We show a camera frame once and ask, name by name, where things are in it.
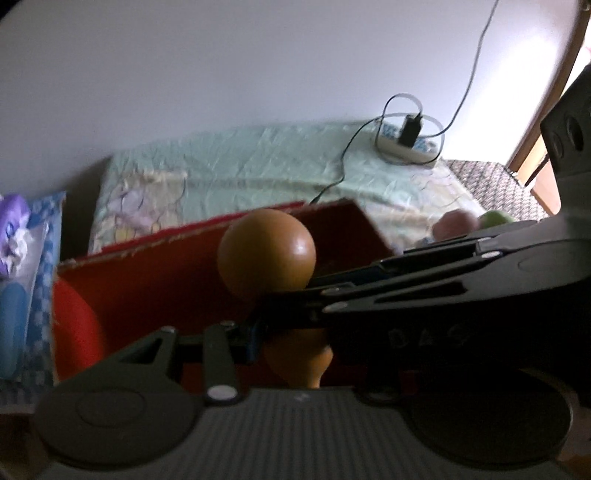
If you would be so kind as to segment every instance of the purple plush toy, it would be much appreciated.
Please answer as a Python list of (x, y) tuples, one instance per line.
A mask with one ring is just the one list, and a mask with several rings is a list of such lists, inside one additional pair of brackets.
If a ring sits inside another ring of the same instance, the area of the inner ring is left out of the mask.
[(14, 251), (13, 237), (27, 227), (30, 214), (27, 201), (20, 195), (7, 195), (0, 200), (0, 278), (8, 278), (21, 260)]

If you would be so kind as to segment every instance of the white wall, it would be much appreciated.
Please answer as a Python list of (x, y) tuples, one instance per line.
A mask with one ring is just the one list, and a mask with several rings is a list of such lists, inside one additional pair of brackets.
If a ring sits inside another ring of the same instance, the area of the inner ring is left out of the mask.
[(573, 70), (570, 72), (569, 79), (566, 82), (565, 90), (572, 85), (572, 83), (577, 79), (577, 77), (589, 63), (591, 63), (591, 23), (587, 26), (585, 39), (583, 41), (583, 48), (581, 48), (576, 60), (574, 61)]
[[(447, 158), (508, 161), (577, 3), (501, 0)], [(192, 131), (375, 116), (401, 91), (446, 123), (491, 5), (23, 0), (0, 23), (0, 192), (96, 181), (114, 150)]]

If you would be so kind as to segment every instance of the light green bedsheet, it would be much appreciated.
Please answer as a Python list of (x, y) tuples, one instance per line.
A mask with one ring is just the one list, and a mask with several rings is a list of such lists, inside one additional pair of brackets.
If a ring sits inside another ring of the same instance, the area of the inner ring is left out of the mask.
[[(217, 215), (311, 200), (339, 178), (340, 153), (359, 126), (239, 128), (121, 151), (103, 178), (90, 252)], [(444, 161), (432, 167), (386, 163), (372, 142), (369, 127), (349, 149), (346, 180), (322, 201), (355, 199), (401, 249), (427, 236), (448, 210), (483, 213)]]

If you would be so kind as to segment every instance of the red container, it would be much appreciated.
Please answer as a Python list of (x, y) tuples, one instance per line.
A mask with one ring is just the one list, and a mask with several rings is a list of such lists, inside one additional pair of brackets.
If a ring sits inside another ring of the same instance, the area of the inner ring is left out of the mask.
[[(278, 208), (298, 218), (314, 238), (315, 275), (392, 255), (350, 200)], [(65, 380), (164, 325), (192, 335), (222, 320), (244, 320), (254, 305), (227, 291), (217, 273), (216, 252), (228, 226), (245, 214), (160, 232), (62, 263), (53, 298), (58, 378)], [(282, 384), (262, 358), (254, 366), (239, 366), (238, 372), (245, 386)], [(347, 383), (358, 372), (332, 365), (323, 383)], [(185, 369), (183, 386), (200, 391), (199, 365)]]

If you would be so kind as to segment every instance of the wooden door frame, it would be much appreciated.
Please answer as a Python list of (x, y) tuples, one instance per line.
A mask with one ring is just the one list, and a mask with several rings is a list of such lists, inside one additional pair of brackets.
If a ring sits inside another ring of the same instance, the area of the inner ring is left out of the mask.
[(573, 70), (574, 62), (577, 59), (579, 51), (585, 40), (585, 33), (587, 31), (587, 26), (589, 25), (589, 17), (591, 13), (591, 5), (589, 0), (580, 0), (579, 7), (577, 20), (571, 31), (569, 42), (567, 43), (564, 55), (560, 60), (559, 67), (552, 78), (552, 82), (550, 83), (550, 88), (542, 100), (542, 103), (540, 104), (534, 119), (531, 121), (526, 135), (523, 137), (519, 146), (511, 157), (511, 161), (509, 162), (509, 169), (511, 171), (517, 172), (525, 162), (525, 159), (528, 157), (531, 150), (534, 148), (535, 143), (541, 135), (541, 121), (548, 114), (550, 109), (556, 104), (556, 102), (558, 102), (562, 96), (562, 93), (564, 92), (566, 82), (569, 80), (570, 72)]

